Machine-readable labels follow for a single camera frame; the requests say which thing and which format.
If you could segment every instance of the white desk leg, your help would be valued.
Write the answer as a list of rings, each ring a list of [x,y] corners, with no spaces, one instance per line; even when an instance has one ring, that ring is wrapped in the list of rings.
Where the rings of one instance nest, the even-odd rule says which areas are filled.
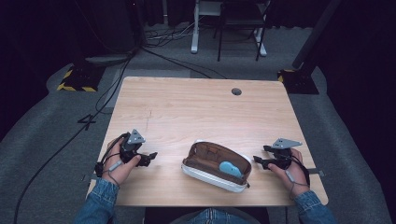
[[[195,12],[194,12],[194,33],[192,34],[191,53],[198,52],[198,37],[199,37],[199,0],[195,1]]]
[[[256,42],[257,42],[257,48],[260,45],[260,38],[262,37],[262,28],[257,29],[254,32],[254,38],[256,38]],[[260,49],[260,55],[265,57],[267,56],[267,50],[265,50],[265,46],[264,43],[262,43],[262,48]]]

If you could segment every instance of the black controller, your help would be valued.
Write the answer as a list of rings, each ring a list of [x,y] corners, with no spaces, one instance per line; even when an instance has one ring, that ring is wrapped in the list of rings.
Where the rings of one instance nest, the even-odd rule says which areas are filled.
[[[300,146],[301,144],[302,144],[301,142],[296,142],[284,138],[278,138],[271,147],[264,146],[264,150],[272,153],[274,155],[274,159],[263,160],[262,158],[257,156],[253,156],[253,159],[255,162],[260,163],[264,170],[269,170],[268,168],[269,163],[273,163],[277,167],[286,170],[289,168],[292,161],[296,162],[303,170],[306,183],[309,186],[310,185],[309,171],[305,168],[305,166],[303,166],[303,164],[299,160],[297,160],[297,158],[292,157],[291,155],[291,148]]]
[[[157,152],[149,155],[143,155],[137,152],[137,150],[143,145],[146,140],[140,135],[137,130],[133,130],[132,133],[127,133],[121,143],[120,158],[124,163],[130,161],[133,157],[140,155],[141,159],[136,166],[149,166],[152,160],[157,156]]]

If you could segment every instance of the person's left hand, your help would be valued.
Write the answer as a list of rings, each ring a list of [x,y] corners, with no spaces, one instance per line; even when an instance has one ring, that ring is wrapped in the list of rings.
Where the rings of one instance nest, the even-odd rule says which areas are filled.
[[[114,141],[115,140],[111,141],[107,145],[107,147],[109,147]],[[120,144],[122,143],[122,141],[123,138],[121,138],[119,142],[116,143],[116,145],[114,145],[114,147],[111,148],[111,150],[108,152],[104,171],[108,171],[108,169],[112,165],[120,161],[120,154],[118,155],[115,154],[120,153]],[[111,174],[109,174],[108,172],[103,172],[102,178],[117,186],[120,186],[128,177],[129,173],[131,173],[132,169],[134,169],[134,167],[136,167],[136,165],[139,163],[140,159],[141,159],[140,155],[137,155],[127,163],[121,162],[121,165],[117,167],[115,170],[111,171]]]

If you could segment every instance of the chair leg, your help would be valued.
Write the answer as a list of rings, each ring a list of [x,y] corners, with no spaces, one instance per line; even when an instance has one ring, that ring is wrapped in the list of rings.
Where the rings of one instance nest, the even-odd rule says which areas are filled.
[[[248,35],[247,39],[250,39],[251,37],[253,37],[254,31],[255,31],[256,29],[253,29],[253,30],[250,32],[250,34]]]
[[[219,27],[216,26],[216,27],[215,27],[215,33],[213,34],[213,38],[214,38],[214,39],[216,39],[216,34],[218,33],[218,29],[219,29]]]
[[[262,41],[264,40],[264,31],[265,31],[265,26],[262,27],[262,36],[260,38],[259,48],[257,49],[256,61],[259,60],[260,50],[262,49]]]
[[[221,41],[222,41],[222,31],[223,31],[223,26],[220,26],[220,38],[219,38],[219,53],[218,53],[218,62],[220,61]]]

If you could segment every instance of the white case rim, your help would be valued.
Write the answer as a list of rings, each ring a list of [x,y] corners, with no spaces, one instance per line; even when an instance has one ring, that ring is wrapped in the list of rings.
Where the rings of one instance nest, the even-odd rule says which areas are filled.
[[[186,174],[186,175],[192,176],[192,177],[202,180],[206,183],[218,186],[223,189],[227,189],[227,190],[235,192],[235,193],[242,192],[242,190],[244,190],[248,185],[248,183],[246,183],[244,185],[235,184],[231,181],[221,179],[215,175],[212,175],[207,172],[192,168],[192,167],[187,166],[183,163],[181,164],[181,169],[183,170],[184,174]]]

